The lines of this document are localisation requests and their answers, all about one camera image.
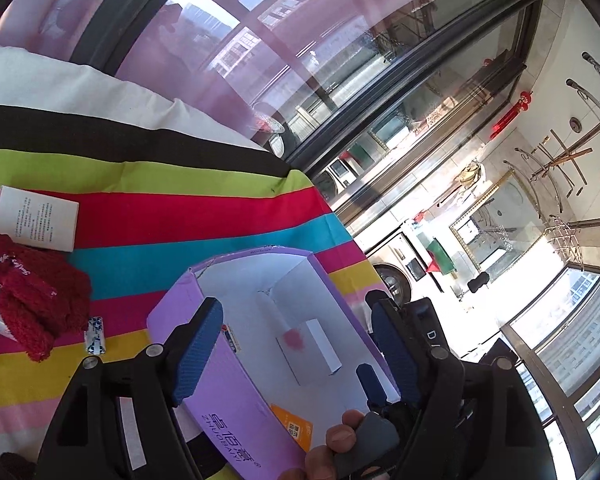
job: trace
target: red lantern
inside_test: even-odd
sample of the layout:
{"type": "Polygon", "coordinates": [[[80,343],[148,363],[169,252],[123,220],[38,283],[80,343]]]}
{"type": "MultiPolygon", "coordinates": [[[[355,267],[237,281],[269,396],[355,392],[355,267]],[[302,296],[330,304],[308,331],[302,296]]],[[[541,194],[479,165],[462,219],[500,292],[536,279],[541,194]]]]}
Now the red lantern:
{"type": "Polygon", "coordinates": [[[520,112],[526,112],[529,110],[529,104],[531,103],[531,92],[520,92],[520,99],[514,104],[511,109],[504,114],[504,116],[493,125],[493,131],[489,137],[489,140],[495,139],[502,130],[504,130],[509,123],[515,119],[520,112]]]}

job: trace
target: orange label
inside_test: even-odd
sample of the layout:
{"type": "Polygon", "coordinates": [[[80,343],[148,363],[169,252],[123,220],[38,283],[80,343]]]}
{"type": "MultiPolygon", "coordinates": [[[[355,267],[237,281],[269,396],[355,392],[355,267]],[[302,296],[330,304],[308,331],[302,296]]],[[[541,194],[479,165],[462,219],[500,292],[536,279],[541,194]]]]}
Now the orange label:
{"type": "Polygon", "coordinates": [[[311,434],[314,432],[314,425],[275,404],[271,405],[271,411],[300,447],[308,452],[311,448],[311,434]]]}

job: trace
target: open cardboard box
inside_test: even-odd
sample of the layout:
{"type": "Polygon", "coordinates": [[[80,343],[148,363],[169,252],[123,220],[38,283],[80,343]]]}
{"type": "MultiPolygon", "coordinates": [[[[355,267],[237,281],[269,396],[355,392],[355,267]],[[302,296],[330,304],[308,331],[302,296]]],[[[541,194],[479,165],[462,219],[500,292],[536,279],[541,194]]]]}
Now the open cardboard box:
{"type": "Polygon", "coordinates": [[[304,467],[305,451],[289,430],[304,430],[311,449],[324,444],[327,428],[340,424],[345,410],[368,412],[358,365],[371,364],[388,399],[399,398],[378,348],[311,253],[266,247],[191,267],[149,314],[152,342],[164,342],[188,322],[204,297],[222,303],[225,330],[184,405],[245,480],[276,480],[286,469],[304,467]],[[293,329],[311,320],[318,328],[311,323],[305,342],[318,357],[296,356],[294,363],[283,352],[285,334],[292,347],[302,347],[307,329],[293,329]],[[297,376],[311,376],[321,358],[328,369],[314,370],[300,384],[297,376]]]}

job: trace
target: red plush cloth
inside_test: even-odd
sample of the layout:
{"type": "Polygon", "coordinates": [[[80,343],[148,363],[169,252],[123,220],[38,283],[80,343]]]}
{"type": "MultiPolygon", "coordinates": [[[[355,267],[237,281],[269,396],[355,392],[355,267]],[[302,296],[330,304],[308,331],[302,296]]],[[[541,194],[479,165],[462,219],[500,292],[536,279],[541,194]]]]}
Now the red plush cloth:
{"type": "Polygon", "coordinates": [[[0,315],[33,361],[49,357],[62,334],[87,330],[90,294],[89,277],[61,253],[0,235],[0,315]]]}

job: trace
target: finger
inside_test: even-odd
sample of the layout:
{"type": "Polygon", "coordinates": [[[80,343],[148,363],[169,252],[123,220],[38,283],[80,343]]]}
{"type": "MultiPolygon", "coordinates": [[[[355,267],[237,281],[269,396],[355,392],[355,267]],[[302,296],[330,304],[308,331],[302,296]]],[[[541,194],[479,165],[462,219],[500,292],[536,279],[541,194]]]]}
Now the finger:
{"type": "Polygon", "coordinates": [[[346,453],[356,443],[356,432],[345,424],[333,426],[327,430],[326,443],[336,453],[346,453]]]}
{"type": "Polygon", "coordinates": [[[278,480],[306,480],[304,471],[302,469],[290,469],[285,471],[278,477],[278,480]]]}
{"type": "Polygon", "coordinates": [[[333,453],[326,446],[314,447],[307,453],[304,466],[309,480],[336,480],[333,453]]]}
{"type": "Polygon", "coordinates": [[[360,425],[365,414],[358,410],[347,410],[342,414],[342,423],[350,426],[354,430],[360,425]]]}

